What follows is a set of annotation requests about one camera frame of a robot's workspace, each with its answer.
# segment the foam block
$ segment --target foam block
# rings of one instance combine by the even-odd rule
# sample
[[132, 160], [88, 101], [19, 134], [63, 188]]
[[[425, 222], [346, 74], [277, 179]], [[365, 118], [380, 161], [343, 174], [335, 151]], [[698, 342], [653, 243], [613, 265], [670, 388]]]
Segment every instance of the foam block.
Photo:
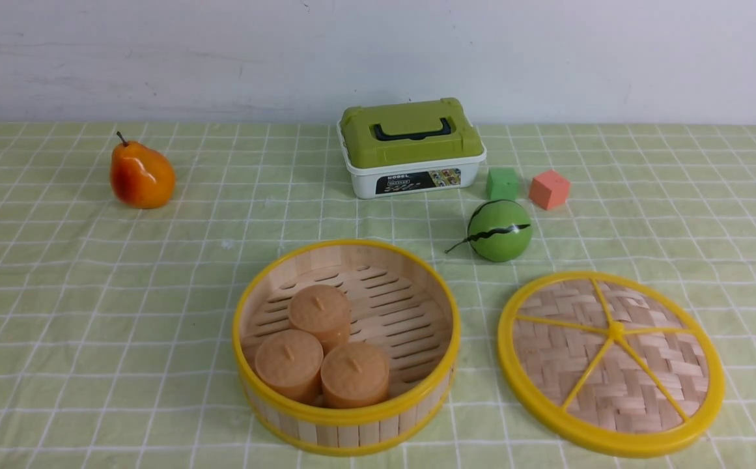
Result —
[[488, 200], [515, 200], [520, 190], [517, 173], [511, 168], [488, 169]]
[[532, 179], [529, 198], [543, 210], [552, 210], [566, 202], [571, 185], [567, 178], [549, 169]]

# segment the steamer basket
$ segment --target steamer basket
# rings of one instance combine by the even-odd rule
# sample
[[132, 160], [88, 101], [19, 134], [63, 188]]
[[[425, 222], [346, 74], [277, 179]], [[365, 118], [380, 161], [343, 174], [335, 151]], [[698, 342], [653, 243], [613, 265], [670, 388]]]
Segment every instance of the steamer basket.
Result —
[[[389, 400], [359, 409], [291, 401], [253, 370], [256, 349], [288, 327], [288, 301], [309, 285], [333, 285], [352, 303], [351, 338], [390, 358]], [[259, 273], [238, 303], [232, 343], [240, 383], [258, 420], [285, 442], [328, 456], [383, 451], [409, 439], [440, 409], [458, 356], [458, 306], [425, 261], [368, 240], [325, 241], [288, 253]]]

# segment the box label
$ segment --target box label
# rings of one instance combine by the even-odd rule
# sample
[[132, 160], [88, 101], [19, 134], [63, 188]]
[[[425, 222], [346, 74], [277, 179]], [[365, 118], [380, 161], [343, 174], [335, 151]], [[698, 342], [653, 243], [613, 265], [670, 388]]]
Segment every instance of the box label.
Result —
[[410, 190], [458, 186], [461, 183], [462, 170], [459, 168], [401, 173], [400, 175], [379, 178], [378, 183], [375, 184], [375, 193], [408, 192]]

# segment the white wall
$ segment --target white wall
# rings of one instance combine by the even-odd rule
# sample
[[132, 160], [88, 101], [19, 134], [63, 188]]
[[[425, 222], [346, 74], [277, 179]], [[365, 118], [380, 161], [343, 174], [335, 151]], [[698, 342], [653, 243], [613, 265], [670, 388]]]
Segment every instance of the white wall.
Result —
[[0, 0], [0, 119], [756, 122], [756, 0]]

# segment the plastic storage box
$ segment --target plastic storage box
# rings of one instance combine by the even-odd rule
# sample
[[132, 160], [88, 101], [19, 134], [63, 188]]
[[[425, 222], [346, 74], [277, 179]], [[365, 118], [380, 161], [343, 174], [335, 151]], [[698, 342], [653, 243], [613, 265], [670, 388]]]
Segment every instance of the plastic storage box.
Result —
[[467, 187], [487, 155], [456, 98], [349, 107], [337, 132], [360, 199]]

